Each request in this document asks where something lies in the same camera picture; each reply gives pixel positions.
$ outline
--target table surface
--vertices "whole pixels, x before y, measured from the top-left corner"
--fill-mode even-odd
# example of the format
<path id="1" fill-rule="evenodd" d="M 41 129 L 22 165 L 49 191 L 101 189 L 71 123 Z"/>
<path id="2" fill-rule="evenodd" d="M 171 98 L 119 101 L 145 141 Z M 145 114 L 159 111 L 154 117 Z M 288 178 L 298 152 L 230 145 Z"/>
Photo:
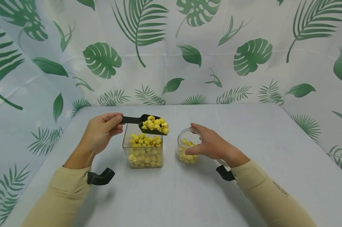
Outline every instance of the table surface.
<path id="1" fill-rule="evenodd" d="M 164 117 L 161 169 L 131 169 L 122 149 L 123 135 L 112 138 L 94 160 L 93 172 L 116 173 L 108 185 L 92 186 L 74 226 L 265 226 L 235 181 L 215 171 L 215 160 L 201 157 L 185 166 L 175 156 L 177 136 L 190 122 L 214 129 L 257 162 L 292 195 L 319 227 L 342 227 L 342 170 L 278 105 L 167 105 L 86 107 L 70 122 L 58 143 L 4 223 L 16 227 L 69 157 L 88 120 L 106 112 Z"/>

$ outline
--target plastic scoop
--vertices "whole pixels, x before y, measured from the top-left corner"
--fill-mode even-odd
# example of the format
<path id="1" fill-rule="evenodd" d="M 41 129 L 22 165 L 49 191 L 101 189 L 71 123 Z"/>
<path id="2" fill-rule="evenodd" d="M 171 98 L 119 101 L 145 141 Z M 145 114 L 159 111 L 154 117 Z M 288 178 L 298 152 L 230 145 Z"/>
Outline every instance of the plastic scoop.
<path id="1" fill-rule="evenodd" d="M 142 129 L 143 122 L 147 121 L 149 116 L 154 116 L 154 115 L 143 114 L 141 117 L 123 117 L 123 120 L 121 121 L 121 123 L 138 124 L 138 127 L 141 130 L 141 132 L 143 132 L 145 134 L 166 136 L 166 134 L 164 134 L 163 132 L 160 132 L 156 129 L 154 129 L 154 130 Z"/>

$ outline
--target beige sleeve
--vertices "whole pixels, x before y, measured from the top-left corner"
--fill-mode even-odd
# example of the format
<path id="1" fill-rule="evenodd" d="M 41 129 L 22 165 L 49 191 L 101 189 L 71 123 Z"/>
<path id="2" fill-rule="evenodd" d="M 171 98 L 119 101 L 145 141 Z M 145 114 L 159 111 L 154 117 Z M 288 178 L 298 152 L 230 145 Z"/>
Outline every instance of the beige sleeve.
<path id="1" fill-rule="evenodd" d="M 308 213 L 254 161 L 231 168 L 238 186 L 269 227 L 316 227 Z"/>
<path id="2" fill-rule="evenodd" d="M 91 167 L 79 170 L 56 170 L 49 187 L 28 213 L 21 227 L 70 227 L 83 204 L 90 185 L 87 173 Z"/>

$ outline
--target person's left hand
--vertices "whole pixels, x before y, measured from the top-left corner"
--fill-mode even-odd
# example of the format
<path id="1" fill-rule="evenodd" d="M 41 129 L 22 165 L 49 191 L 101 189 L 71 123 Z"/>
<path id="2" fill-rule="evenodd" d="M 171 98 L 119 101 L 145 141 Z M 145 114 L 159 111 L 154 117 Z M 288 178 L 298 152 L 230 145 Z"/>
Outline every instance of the person's left hand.
<path id="1" fill-rule="evenodd" d="M 123 113 L 106 113 L 89 120 L 77 149 L 92 155 L 102 152 L 113 136 L 123 132 L 122 116 Z"/>

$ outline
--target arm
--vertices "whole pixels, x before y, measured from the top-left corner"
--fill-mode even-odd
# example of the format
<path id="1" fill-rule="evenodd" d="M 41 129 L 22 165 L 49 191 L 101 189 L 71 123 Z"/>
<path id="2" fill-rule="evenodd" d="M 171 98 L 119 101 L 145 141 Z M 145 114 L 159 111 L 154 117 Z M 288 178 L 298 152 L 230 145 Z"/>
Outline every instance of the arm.
<path id="1" fill-rule="evenodd" d="M 197 124 L 191 124 L 191 127 L 200 132 L 202 143 L 186 150 L 185 154 L 224 160 L 267 226 L 316 227 L 303 207 L 238 148 L 206 127 Z"/>
<path id="2" fill-rule="evenodd" d="M 87 174 L 95 155 L 112 136 L 122 133 L 121 113 L 104 114 L 89 121 L 78 147 L 56 170 L 47 190 L 28 213 L 22 227 L 69 227 L 90 191 Z"/>

